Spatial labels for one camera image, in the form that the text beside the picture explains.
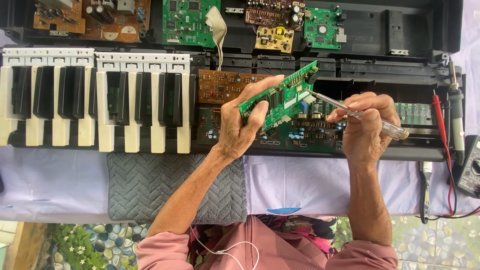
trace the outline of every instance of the woman's left hand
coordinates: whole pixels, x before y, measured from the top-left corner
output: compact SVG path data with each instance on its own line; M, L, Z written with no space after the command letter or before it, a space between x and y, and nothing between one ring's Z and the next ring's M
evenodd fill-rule
M262 127L268 111L268 102L261 101L248 117L248 123L243 126L239 105L248 99L260 94L269 87L278 85L284 75L267 77L259 82L248 84L238 98L222 106L222 124L220 139L214 149L218 150L223 158L235 160L243 155L252 145L255 134Z

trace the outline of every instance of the woman's right hand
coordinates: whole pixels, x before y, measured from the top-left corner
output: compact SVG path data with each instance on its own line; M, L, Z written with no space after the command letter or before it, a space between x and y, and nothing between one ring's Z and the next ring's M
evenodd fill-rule
M348 116L343 135L343 152L349 166L358 168L375 164L392 140L382 133L382 118L400 126L393 99L388 95L377 96L373 92L365 92L347 98L343 104L350 110L365 110L361 121ZM347 112L337 108L332 111L327 121L340 121L346 114Z

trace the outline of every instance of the gray cloth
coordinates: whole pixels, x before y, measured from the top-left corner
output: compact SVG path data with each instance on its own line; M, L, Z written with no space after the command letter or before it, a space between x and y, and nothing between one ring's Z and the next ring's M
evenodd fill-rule
M175 190L202 163L196 154L107 154L108 216L113 221L152 221ZM243 158L215 178L194 224L228 225L247 220Z

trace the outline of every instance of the blue capacitor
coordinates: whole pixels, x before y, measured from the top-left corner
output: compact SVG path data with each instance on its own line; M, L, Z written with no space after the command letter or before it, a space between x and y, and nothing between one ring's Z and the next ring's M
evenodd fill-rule
M305 101L300 102L300 112L308 113L308 104Z

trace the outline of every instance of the hand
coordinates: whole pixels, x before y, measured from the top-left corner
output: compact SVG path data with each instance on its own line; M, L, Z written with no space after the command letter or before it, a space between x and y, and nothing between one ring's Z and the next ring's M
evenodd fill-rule
M268 111L268 102L261 101L253 108L248 123L243 126L239 105L260 94L269 87L278 85L284 75L267 77L259 82L248 84L238 98L223 104L220 139L215 145L220 154L230 160L237 159L252 145L255 134L262 127Z
M373 92L356 94L344 101L351 110L366 110L362 120L348 116L348 124L343 135L343 152L350 166L365 166L376 163L392 140L381 133L382 118L400 126L400 118L395 111L393 99L388 95L377 96ZM335 109L328 122L340 121L347 113Z

